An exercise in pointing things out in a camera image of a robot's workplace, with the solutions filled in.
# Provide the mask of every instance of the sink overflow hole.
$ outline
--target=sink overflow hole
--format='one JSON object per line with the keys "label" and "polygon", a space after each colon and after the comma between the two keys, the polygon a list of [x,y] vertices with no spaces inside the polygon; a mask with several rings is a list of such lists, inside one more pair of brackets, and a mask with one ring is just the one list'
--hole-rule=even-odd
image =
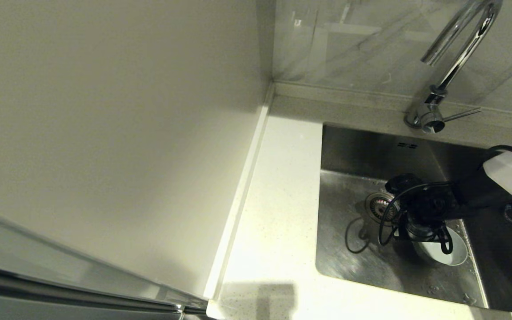
{"label": "sink overflow hole", "polygon": [[404,142],[398,142],[396,146],[400,148],[418,148],[418,144],[407,144]]}

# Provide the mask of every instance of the stainless steel sink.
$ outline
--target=stainless steel sink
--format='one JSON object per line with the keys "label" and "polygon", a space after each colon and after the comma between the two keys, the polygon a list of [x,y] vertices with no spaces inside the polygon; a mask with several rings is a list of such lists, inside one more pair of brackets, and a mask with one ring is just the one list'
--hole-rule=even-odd
{"label": "stainless steel sink", "polygon": [[391,290],[512,312],[512,224],[501,208],[449,221],[469,257],[456,267],[428,264],[409,241],[378,244],[364,200],[393,176],[431,181],[476,170],[483,150],[325,125],[316,267],[323,275]]}

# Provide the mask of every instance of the beige wall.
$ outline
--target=beige wall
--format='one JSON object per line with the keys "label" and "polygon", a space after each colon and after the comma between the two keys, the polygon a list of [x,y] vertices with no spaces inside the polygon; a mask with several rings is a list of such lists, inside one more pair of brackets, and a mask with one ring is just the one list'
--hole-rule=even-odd
{"label": "beige wall", "polygon": [[270,79],[263,11],[0,1],[0,216],[201,295]]}

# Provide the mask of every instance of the white bowl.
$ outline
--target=white bowl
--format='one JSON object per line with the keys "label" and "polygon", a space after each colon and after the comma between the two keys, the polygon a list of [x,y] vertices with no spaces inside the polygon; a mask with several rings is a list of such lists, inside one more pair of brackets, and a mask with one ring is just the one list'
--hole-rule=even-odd
{"label": "white bowl", "polygon": [[452,237],[453,251],[449,255],[441,251],[441,244],[439,242],[415,242],[414,248],[418,255],[422,258],[430,258],[445,265],[460,265],[465,262],[468,257],[468,247],[465,241],[453,231],[448,228],[449,235]]}

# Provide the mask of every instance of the speckled quartz countertop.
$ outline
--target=speckled quartz countertop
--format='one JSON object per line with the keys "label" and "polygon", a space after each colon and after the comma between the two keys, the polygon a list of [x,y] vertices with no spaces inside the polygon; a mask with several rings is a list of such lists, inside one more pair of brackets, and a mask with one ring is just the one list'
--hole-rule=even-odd
{"label": "speckled quartz countertop", "polygon": [[[509,312],[395,292],[317,271],[323,122],[413,134],[400,112],[346,106],[342,116],[337,108],[342,106],[294,97],[274,100],[220,296],[211,302],[209,315],[228,320],[511,319]],[[512,143],[512,129],[490,124],[465,132],[448,129],[451,133],[440,140],[481,146]]]}

